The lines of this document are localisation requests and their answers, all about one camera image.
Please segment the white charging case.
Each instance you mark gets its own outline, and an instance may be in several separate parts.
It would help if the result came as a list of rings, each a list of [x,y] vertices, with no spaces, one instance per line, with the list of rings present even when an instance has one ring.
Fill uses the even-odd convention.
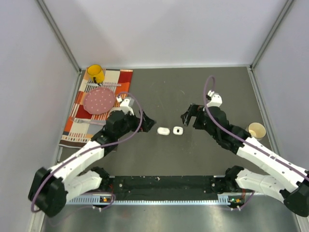
[[[172,132],[174,135],[183,135],[183,127],[175,126]]]
[[[159,135],[167,136],[167,135],[170,134],[170,129],[169,129],[169,128],[165,128],[165,127],[159,127],[159,128],[157,129],[157,133],[158,133]]]

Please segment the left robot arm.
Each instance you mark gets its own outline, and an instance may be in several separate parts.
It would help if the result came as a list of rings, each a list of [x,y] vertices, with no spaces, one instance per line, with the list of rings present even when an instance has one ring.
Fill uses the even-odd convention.
[[[106,124],[80,150],[63,162],[48,169],[42,167],[34,175],[28,199],[31,211],[43,211],[48,217],[56,216],[67,202],[88,191],[106,191],[109,179],[103,170],[83,171],[92,163],[111,153],[121,137],[130,133],[148,132],[155,121],[143,111],[140,117],[122,110],[111,112]]]

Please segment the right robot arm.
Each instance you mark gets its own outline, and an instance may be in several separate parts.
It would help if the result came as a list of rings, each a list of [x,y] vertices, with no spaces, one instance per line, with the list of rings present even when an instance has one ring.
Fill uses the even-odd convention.
[[[226,114],[217,106],[205,108],[191,104],[181,115],[187,126],[195,117],[193,127],[206,131],[223,149],[248,160],[266,175],[245,168],[233,167],[226,173],[225,185],[230,191],[239,188],[263,193],[282,202],[290,211],[301,216],[309,215],[309,172],[288,162],[262,145],[245,129],[230,124]]]

